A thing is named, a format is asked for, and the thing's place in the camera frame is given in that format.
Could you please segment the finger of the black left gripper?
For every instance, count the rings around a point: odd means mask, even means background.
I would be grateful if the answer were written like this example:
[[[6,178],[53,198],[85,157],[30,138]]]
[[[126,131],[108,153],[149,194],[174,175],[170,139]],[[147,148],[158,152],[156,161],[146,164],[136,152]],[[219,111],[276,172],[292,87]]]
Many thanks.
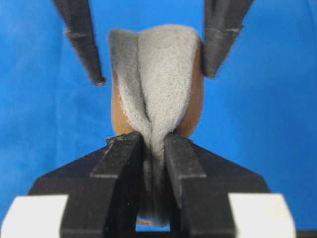
[[[204,1],[203,73],[205,77],[215,77],[243,28],[243,19],[252,3],[251,0]]]
[[[102,67],[92,24],[88,0],[54,0],[66,24],[66,36],[80,58],[91,82],[104,86]]]

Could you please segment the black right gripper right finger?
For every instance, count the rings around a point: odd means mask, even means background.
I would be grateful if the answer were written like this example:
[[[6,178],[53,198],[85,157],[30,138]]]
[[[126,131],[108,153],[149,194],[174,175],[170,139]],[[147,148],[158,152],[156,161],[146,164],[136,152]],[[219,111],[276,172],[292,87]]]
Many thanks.
[[[164,139],[177,204],[175,238],[294,238],[295,223],[280,193],[265,180],[179,134]]]

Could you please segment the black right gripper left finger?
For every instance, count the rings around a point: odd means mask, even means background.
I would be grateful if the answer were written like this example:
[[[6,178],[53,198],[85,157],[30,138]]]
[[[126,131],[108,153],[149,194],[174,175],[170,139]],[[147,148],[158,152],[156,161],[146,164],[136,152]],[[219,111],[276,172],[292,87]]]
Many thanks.
[[[35,180],[14,199],[3,238],[115,238],[134,232],[143,138],[132,132]]]

